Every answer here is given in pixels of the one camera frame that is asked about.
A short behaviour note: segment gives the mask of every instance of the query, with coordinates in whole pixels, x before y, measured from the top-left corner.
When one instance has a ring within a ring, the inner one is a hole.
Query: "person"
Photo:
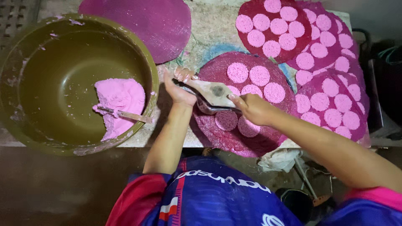
[[[168,120],[150,149],[143,174],[132,177],[116,201],[108,226],[263,225],[301,222],[279,198],[214,157],[180,160],[197,98],[177,87],[164,71],[173,99]],[[178,68],[181,81],[197,79]],[[361,145],[272,106],[258,95],[228,97],[255,125],[270,126],[297,143],[352,188],[346,201],[319,225],[402,225],[402,171]]]

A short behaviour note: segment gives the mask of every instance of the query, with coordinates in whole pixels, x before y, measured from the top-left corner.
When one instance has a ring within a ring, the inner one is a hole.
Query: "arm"
[[[258,95],[229,97],[244,116],[285,134],[352,188],[387,187],[402,193],[402,171],[388,160],[334,132],[295,118]]]

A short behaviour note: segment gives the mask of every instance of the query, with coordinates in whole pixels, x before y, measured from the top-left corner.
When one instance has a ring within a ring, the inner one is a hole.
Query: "olive plastic bowl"
[[[3,51],[0,117],[26,146],[50,154],[93,154],[114,147],[144,125],[101,142],[106,132],[94,84],[134,78],[146,94],[143,115],[158,97],[158,72],[142,41],[110,20],[80,14],[48,18],[23,31]]]

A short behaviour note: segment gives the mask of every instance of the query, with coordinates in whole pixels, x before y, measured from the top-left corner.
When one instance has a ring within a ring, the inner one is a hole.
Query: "red sleeve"
[[[166,186],[162,174],[143,175],[130,182],[113,206],[106,226],[140,225],[162,200]]]

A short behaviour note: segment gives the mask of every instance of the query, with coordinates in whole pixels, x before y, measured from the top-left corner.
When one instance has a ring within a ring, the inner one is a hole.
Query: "purple round mat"
[[[178,57],[190,39],[191,14],[183,0],[83,0],[78,13],[105,17],[131,29],[156,64]]]

